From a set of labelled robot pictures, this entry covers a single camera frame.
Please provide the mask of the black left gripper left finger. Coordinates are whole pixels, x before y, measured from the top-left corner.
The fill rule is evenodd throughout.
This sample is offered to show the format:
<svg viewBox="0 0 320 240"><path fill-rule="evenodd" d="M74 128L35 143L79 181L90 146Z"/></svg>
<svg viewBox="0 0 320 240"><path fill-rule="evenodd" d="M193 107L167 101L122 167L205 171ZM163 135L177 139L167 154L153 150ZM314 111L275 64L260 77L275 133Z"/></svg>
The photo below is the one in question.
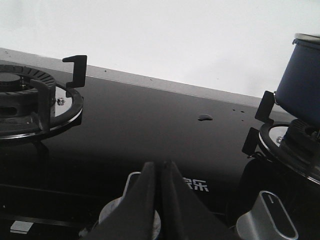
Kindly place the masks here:
<svg viewBox="0 0 320 240"><path fill-rule="evenodd" d="M97 225L83 240L151 240L155 215L156 171L153 162L128 175L121 197L107 203Z"/></svg>

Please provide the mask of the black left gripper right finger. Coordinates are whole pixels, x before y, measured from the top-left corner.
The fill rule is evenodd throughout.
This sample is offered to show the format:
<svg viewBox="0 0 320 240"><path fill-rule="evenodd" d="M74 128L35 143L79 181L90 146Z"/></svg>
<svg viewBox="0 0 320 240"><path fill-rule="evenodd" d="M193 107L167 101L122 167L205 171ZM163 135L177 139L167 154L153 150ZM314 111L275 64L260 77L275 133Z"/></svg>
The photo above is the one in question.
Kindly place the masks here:
<svg viewBox="0 0 320 240"><path fill-rule="evenodd" d="M162 216L167 240L238 240L198 199L172 161L161 170Z"/></svg>

